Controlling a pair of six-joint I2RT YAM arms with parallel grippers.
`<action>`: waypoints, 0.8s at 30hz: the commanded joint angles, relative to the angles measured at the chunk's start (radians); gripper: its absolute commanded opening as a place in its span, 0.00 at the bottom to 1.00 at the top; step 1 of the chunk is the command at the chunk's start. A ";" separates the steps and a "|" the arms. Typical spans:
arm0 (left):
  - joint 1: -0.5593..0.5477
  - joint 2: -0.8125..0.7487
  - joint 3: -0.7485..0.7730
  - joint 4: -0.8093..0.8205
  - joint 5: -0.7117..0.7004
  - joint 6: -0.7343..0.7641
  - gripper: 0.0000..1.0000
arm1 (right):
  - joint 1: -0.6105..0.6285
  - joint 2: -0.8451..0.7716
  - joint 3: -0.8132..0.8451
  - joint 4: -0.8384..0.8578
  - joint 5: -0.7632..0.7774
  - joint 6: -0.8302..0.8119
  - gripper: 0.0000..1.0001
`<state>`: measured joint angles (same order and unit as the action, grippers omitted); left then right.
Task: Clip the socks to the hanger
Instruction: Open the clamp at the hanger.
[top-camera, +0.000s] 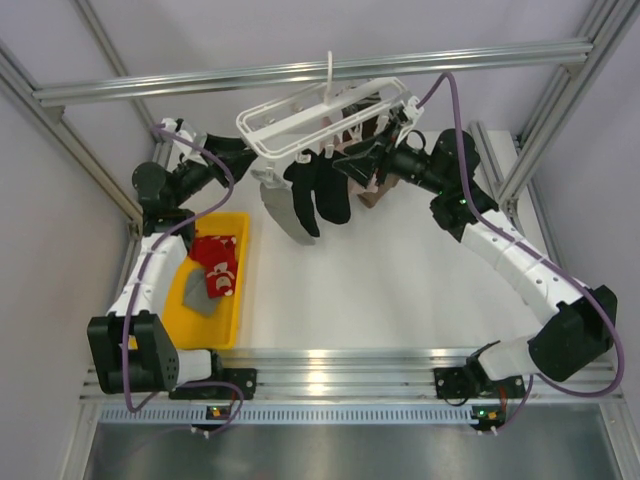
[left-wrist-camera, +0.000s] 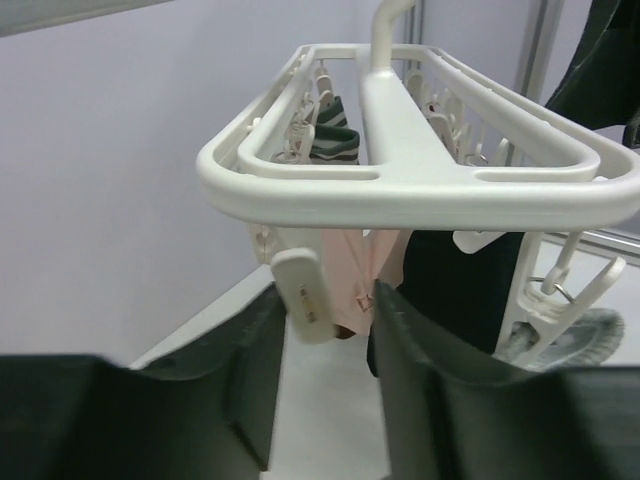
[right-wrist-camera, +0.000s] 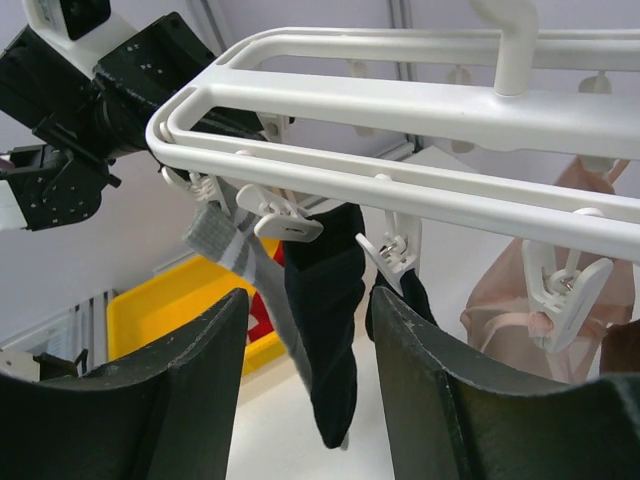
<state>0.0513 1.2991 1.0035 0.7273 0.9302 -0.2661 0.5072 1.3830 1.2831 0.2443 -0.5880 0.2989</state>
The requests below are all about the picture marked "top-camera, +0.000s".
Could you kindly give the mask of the white plastic clip hanger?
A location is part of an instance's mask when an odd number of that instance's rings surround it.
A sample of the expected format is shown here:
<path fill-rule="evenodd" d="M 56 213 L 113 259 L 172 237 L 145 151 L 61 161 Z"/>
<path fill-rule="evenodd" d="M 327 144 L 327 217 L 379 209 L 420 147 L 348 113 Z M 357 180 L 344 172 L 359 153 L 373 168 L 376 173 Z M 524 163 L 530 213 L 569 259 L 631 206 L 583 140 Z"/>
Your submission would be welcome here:
<path fill-rule="evenodd" d="M 399 98 L 413 95 L 396 77 L 336 90 L 336 72 L 333 53 L 328 52 L 324 82 L 239 113 L 236 127 L 245 143 L 271 162 L 291 155 L 303 160 L 302 151 L 312 147 L 332 152 L 344 133 L 361 140 L 367 120 L 376 118 L 375 131 L 380 132 Z"/>

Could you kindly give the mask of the grey sock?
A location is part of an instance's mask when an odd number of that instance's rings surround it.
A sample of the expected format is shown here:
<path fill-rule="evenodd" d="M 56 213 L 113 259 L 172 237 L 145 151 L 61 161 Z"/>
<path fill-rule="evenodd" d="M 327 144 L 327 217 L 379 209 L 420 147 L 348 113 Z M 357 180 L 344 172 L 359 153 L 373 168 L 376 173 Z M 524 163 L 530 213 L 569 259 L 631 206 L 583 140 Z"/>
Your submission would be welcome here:
<path fill-rule="evenodd" d="M 295 212 L 293 192 L 285 183 L 261 182 L 260 197 L 269 216 L 289 238 L 302 246 L 315 244 Z"/>
<path fill-rule="evenodd" d="M 214 314 L 219 303 L 219 298 L 211 298 L 208 295 L 205 271 L 191 271 L 186 279 L 182 305 L 199 315 L 209 317 Z"/>

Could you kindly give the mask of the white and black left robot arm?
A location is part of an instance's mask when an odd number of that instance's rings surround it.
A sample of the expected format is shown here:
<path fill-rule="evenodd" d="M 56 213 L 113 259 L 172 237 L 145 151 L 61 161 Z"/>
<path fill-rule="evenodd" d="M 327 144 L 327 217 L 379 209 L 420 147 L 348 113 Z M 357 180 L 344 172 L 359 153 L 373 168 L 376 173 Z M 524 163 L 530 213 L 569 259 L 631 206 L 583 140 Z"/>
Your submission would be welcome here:
<path fill-rule="evenodd" d="M 226 381 L 218 354 L 211 349 L 177 349 L 161 315 L 178 268 L 196 239 L 199 217 L 183 203 L 212 180 L 232 189 L 257 155 L 239 138 L 208 134 L 197 143 L 177 133 L 169 137 L 201 159 L 187 158 L 173 171 L 144 162 L 132 174 L 143 208 L 141 250 L 116 302 L 106 315 L 89 322 L 97 378 L 106 394 L 240 397 L 242 389 Z"/>

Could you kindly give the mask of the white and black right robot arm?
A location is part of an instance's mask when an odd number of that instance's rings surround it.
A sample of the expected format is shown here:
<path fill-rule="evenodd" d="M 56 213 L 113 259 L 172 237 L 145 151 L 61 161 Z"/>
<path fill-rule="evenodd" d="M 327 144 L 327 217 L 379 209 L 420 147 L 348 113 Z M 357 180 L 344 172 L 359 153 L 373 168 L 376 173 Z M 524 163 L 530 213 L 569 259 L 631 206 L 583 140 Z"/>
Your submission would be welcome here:
<path fill-rule="evenodd" d="M 361 186 L 387 176 L 433 193 L 441 230 L 482 258 L 523 299 L 540 324 L 535 334 L 491 342 L 469 356 L 463 372 L 471 395 L 490 396 L 503 380 L 538 375 L 557 390 L 609 350 L 624 355 L 615 329 L 617 297 L 591 289 L 540 253 L 474 181 L 480 163 L 465 131 L 440 133 L 430 152 L 399 141 L 398 128 L 346 147 L 333 167 Z"/>

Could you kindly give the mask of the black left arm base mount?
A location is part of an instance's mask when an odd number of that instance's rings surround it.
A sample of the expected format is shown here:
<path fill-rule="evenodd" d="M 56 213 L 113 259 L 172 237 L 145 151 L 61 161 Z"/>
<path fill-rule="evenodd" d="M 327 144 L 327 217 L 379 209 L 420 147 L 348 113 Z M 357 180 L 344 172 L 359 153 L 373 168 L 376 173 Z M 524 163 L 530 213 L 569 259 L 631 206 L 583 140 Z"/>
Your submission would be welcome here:
<path fill-rule="evenodd" d="M 238 387 L 245 400 L 254 397 L 257 387 L 258 371 L 254 368 L 223 368 L 199 383 L 224 382 Z M 198 386 L 177 388 L 169 393 L 171 400 L 231 400 L 238 399 L 238 394 L 229 387 Z"/>

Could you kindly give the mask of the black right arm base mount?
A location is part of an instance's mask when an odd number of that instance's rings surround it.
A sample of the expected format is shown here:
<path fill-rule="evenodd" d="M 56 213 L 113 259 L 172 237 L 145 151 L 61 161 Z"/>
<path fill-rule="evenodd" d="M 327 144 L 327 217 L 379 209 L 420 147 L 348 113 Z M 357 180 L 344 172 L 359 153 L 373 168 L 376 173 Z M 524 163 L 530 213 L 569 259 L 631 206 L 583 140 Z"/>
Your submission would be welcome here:
<path fill-rule="evenodd" d="M 463 400 L 513 400 L 525 394 L 525 381 L 521 376 L 512 376 L 491 381 L 482 386 L 470 380 L 463 367 L 440 367 L 433 370 L 436 397 L 451 405 Z"/>

